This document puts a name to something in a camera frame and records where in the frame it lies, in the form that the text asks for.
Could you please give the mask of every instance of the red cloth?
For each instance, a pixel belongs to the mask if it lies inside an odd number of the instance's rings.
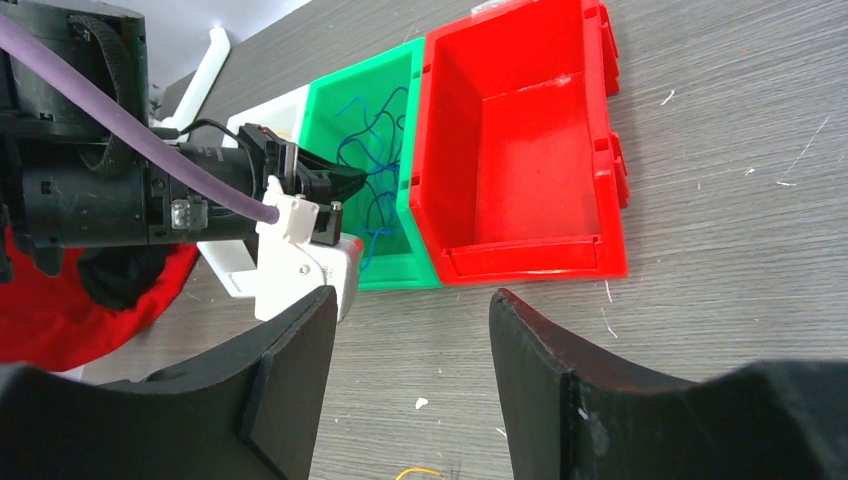
[[[15,280],[0,285],[0,362],[28,362],[63,372],[116,350],[150,326],[179,295],[197,261],[197,247],[175,245],[156,284],[132,310],[95,304],[80,282],[82,250],[66,250],[62,274],[49,278],[32,259],[6,245]]]

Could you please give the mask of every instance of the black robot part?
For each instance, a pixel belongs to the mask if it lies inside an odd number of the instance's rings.
[[[0,14],[146,125],[144,18],[84,0],[63,5],[0,0]],[[277,176],[285,193],[321,206],[313,241],[338,242],[339,202],[363,188],[366,172],[329,163],[259,125],[246,125],[237,136],[211,120],[182,132],[153,130],[176,139],[204,126],[225,131],[239,148],[175,148],[253,198],[262,197],[268,176]],[[2,50],[0,213],[0,226],[12,227],[16,248],[48,275],[60,272],[65,248],[246,239],[255,231],[255,222],[171,178]],[[12,278],[5,252],[0,243],[0,283]]]
[[[336,311],[335,290],[320,287],[139,382],[0,365],[0,477],[307,480]]]
[[[698,384],[616,356],[508,290],[490,305],[516,480],[848,478],[845,361],[761,360]]]

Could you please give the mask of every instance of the yellow wire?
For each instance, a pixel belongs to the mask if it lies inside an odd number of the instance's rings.
[[[433,469],[430,469],[430,468],[424,468],[424,467],[407,468],[406,470],[400,472],[400,475],[398,475],[397,478],[395,478],[395,480],[401,480],[403,477],[409,475],[410,473],[426,473],[428,475],[433,475],[435,477],[439,477],[442,480],[448,480],[448,477],[442,475],[442,472],[440,472],[438,470],[433,470]]]

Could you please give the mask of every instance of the plastic storage bin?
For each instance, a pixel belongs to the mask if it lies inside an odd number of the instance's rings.
[[[442,282],[625,276],[606,8],[514,1],[426,38],[410,206]]]
[[[369,172],[382,169],[366,150],[381,160],[380,165],[388,165],[389,156],[397,160],[394,171],[382,170],[369,177],[373,190],[366,187],[344,205],[342,230],[365,242],[360,290],[441,286],[409,210],[424,45],[423,38],[413,40],[310,86],[299,142],[303,148]],[[383,106],[389,115],[377,118]],[[365,132],[375,118],[374,134]],[[356,133],[361,133],[358,142],[343,144]],[[339,159],[341,145],[345,145],[343,160]],[[381,157],[386,150],[388,156]],[[385,203],[381,209],[374,208],[377,197],[393,204],[395,212]],[[366,223],[371,230],[385,227],[390,233],[374,237],[363,232]]]

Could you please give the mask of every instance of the black cable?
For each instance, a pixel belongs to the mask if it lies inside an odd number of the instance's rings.
[[[149,129],[162,140],[177,140],[180,138],[180,131],[176,128],[150,127]]]
[[[259,179],[257,178],[256,165],[254,165],[253,163],[253,158],[250,157],[250,147],[247,145],[247,143],[244,140],[240,139],[238,135],[231,132],[227,127],[221,125],[215,120],[211,120],[208,118],[200,118],[191,122],[186,128],[180,130],[180,135],[191,133],[201,127],[212,127],[217,130],[220,130],[224,133],[224,135],[235,140],[236,143],[238,143],[239,146],[244,149],[245,153],[247,154],[247,163],[250,165],[250,174],[251,176],[253,176],[253,188],[252,192],[250,193],[250,196],[251,198],[256,198],[256,193],[259,191]]]

